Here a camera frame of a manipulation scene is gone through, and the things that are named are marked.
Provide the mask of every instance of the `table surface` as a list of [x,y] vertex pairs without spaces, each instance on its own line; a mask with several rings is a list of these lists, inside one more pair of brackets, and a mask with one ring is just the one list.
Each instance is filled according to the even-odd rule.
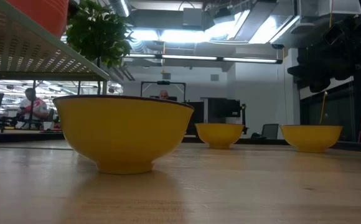
[[0,223],[356,224],[361,152],[181,144],[150,173],[106,175],[70,150],[0,148]]

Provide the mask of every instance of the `potted plant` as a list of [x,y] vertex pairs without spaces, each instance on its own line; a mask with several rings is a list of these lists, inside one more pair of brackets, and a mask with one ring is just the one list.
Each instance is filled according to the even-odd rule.
[[81,0],[77,14],[68,21],[67,43],[89,61],[96,60],[99,68],[100,62],[111,68],[131,50],[128,31],[125,17],[108,6]]

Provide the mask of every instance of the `bowl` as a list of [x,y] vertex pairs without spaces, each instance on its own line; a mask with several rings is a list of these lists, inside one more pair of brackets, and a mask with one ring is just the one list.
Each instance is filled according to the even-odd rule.
[[325,152],[339,139],[342,126],[285,125],[280,126],[288,144],[299,152]]
[[201,141],[212,149],[229,149],[241,136],[244,125],[200,123],[195,124]]
[[182,141],[192,106],[134,96],[54,99],[69,145],[107,174],[139,174]]

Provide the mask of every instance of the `person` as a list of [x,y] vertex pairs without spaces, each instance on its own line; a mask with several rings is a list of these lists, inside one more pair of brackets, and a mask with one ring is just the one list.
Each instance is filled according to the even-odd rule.
[[42,120],[46,119],[49,115],[48,107],[46,103],[36,96],[35,90],[28,88],[25,91],[26,99],[22,100],[20,103],[20,108],[18,113],[23,115],[26,120],[30,118],[31,112],[31,101],[34,99],[34,107],[32,109],[32,119]]
[[159,97],[162,100],[168,100],[168,98],[169,98],[168,91],[167,90],[160,90]]

